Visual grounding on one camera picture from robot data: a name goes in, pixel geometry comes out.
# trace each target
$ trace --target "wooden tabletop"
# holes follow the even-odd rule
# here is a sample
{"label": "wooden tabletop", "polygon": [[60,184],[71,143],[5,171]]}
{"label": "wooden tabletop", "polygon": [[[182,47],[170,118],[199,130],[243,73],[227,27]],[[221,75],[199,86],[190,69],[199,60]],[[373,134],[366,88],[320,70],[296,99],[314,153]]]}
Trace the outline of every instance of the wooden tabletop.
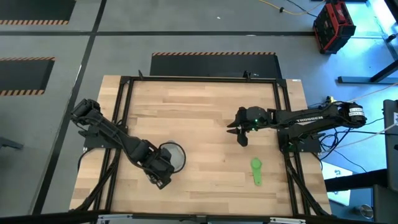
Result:
{"label": "wooden tabletop", "polygon": [[[98,102],[112,117],[120,76],[104,76]],[[292,110],[307,108],[300,80],[287,80]],[[187,153],[183,171],[159,190],[122,152],[112,212],[184,213],[209,215],[292,215],[289,189],[275,129],[248,134],[241,147],[226,132],[240,106],[275,108],[271,84],[134,82],[129,107],[129,134],[155,146],[173,140]],[[80,166],[70,208],[79,206],[98,181],[104,150],[87,154]],[[262,185],[254,185],[250,161],[262,161]],[[305,183],[330,212],[319,162],[301,153]],[[101,208],[108,186],[105,186]],[[296,186],[299,211],[302,201]]]}

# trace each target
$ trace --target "green spoon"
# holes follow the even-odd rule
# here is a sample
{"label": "green spoon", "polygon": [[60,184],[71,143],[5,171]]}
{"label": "green spoon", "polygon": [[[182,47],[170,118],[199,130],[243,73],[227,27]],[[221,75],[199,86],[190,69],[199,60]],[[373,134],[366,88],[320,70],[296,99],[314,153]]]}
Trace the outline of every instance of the green spoon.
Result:
{"label": "green spoon", "polygon": [[254,184],[257,186],[261,186],[262,179],[261,179],[261,161],[259,158],[254,158],[251,160],[251,170],[253,171],[253,177],[254,177]]}

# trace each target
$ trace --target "gray floor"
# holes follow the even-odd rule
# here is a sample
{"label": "gray floor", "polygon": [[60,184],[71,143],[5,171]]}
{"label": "gray floor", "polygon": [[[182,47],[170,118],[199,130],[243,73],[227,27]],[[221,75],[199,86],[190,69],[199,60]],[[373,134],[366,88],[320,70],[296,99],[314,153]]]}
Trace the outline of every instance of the gray floor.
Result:
{"label": "gray floor", "polygon": [[[286,1],[271,2],[299,12]],[[308,0],[295,2],[306,9],[318,4]],[[0,26],[0,30],[91,30],[99,4],[100,0],[78,1],[70,24],[65,27]],[[349,4],[348,8],[358,26],[356,37],[338,54],[329,56],[319,54],[313,37],[97,37],[77,102],[83,98],[96,99],[103,75],[137,75],[139,69],[149,74],[152,52],[202,51],[276,52],[282,76],[302,80],[309,105],[321,102],[328,95],[337,100],[351,100],[383,86],[339,85],[336,78],[340,75],[370,77],[393,62],[393,58],[381,38],[380,27],[373,20],[373,11],[365,4]],[[311,31],[312,22],[310,16],[279,14],[278,10],[256,0],[109,0],[99,29]],[[25,144],[22,151],[8,148],[0,151],[0,216],[30,212],[87,40],[88,37],[0,37],[0,57],[57,58],[43,96],[0,97],[0,136]],[[364,106],[366,116],[372,121],[382,117],[382,101],[396,97],[397,88],[394,87],[358,103]],[[365,131],[382,129],[382,121],[361,128]],[[364,137],[352,133],[342,144]],[[46,199],[45,213],[68,210],[82,145],[83,138],[71,124]],[[382,136],[339,151],[366,170],[386,167]],[[338,154],[332,153],[326,161],[363,172]]]}

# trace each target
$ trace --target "black floor mat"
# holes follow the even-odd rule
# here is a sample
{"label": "black floor mat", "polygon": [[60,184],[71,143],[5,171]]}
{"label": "black floor mat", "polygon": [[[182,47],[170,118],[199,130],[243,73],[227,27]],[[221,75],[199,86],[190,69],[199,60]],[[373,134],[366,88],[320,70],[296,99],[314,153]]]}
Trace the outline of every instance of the black floor mat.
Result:
{"label": "black floor mat", "polygon": [[0,96],[41,95],[55,58],[0,58]]}
{"label": "black floor mat", "polygon": [[150,75],[182,77],[282,78],[273,52],[157,52],[152,54]]}
{"label": "black floor mat", "polygon": [[65,25],[75,0],[0,0],[0,25]]}

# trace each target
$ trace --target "desk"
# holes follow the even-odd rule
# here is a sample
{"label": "desk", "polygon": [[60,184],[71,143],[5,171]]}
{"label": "desk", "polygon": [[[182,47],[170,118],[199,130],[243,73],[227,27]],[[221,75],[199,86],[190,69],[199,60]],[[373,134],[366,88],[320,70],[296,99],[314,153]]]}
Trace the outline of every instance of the desk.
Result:
{"label": "desk", "polygon": [[[112,117],[120,76],[104,76],[98,102]],[[300,80],[287,80],[293,110],[305,109]],[[129,106],[129,134],[154,145],[173,140],[184,147],[187,163],[159,190],[143,171],[122,153],[114,189],[112,212],[206,215],[291,216],[285,163],[275,129],[250,132],[249,146],[241,147],[226,132],[240,106],[275,108],[272,85],[264,83],[134,82]],[[100,175],[104,151],[87,154],[80,166],[70,208],[79,206]],[[250,160],[262,161],[262,186],[254,185]],[[305,183],[330,212],[319,162],[301,153]],[[101,200],[104,207],[107,186]],[[296,187],[299,211],[300,191]]]}

